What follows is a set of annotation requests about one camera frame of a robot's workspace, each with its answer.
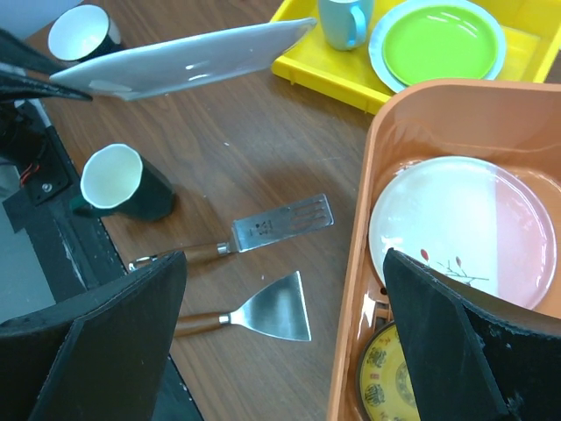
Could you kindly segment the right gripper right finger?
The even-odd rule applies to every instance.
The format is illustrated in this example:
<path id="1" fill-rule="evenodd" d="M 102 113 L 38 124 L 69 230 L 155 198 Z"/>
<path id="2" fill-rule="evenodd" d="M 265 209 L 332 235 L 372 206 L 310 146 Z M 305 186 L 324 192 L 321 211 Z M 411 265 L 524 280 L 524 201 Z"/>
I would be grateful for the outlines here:
<path id="1" fill-rule="evenodd" d="M 383 274 L 423 420 L 558 420 L 560 320 L 390 249 Z"/>

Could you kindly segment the red and teal plate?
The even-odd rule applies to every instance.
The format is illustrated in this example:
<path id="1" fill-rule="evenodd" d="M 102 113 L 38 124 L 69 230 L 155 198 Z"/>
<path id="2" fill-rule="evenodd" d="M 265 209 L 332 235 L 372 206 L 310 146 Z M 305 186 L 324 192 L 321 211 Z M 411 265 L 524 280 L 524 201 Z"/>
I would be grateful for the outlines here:
<path id="1" fill-rule="evenodd" d="M 49 79 L 124 101 L 165 95 L 270 68 L 316 23 L 315 18 L 275 21 L 130 48 L 77 64 Z"/>

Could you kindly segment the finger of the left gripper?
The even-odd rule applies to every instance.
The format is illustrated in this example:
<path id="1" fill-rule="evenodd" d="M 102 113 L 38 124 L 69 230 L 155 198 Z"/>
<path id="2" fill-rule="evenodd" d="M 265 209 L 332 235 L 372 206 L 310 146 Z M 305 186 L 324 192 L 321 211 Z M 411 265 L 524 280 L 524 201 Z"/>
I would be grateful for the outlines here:
<path id="1" fill-rule="evenodd" d="M 44 75 L 52 75 L 65 69 L 4 29 L 0 29 L 0 55 L 2 63 Z"/>
<path id="2" fill-rule="evenodd" d="M 59 97 L 91 102 L 92 96 L 56 83 L 27 75 L 22 68 L 1 63 L 1 102 Z"/>

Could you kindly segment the pink and cream plate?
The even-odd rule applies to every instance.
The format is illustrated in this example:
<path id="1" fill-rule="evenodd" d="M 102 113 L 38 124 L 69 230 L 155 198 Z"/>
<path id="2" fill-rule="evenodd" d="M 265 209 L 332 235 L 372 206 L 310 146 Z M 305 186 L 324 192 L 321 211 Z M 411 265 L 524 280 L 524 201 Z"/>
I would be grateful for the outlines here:
<path id="1" fill-rule="evenodd" d="M 557 265 L 554 225 L 537 195 L 507 170 L 462 156 L 402 170 L 374 204 L 368 241 L 377 275 L 394 249 L 529 310 Z"/>

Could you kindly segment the yellow patterned plate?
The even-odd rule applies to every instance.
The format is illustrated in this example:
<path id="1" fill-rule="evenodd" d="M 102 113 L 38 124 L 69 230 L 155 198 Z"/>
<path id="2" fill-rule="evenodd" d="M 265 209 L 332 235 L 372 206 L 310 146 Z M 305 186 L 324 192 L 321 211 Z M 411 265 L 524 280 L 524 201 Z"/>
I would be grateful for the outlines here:
<path id="1" fill-rule="evenodd" d="M 359 359 L 357 390 L 366 420 L 420 418 L 395 323 L 380 328 L 364 349 Z"/>

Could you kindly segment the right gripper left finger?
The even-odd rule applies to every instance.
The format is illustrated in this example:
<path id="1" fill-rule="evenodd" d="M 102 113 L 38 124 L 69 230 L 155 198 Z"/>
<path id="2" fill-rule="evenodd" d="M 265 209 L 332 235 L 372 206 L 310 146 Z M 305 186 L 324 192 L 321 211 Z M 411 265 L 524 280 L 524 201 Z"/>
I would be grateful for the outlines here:
<path id="1" fill-rule="evenodd" d="M 181 307 L 182 252 L 1 324 L 3 420 L 149 420 Z"/>

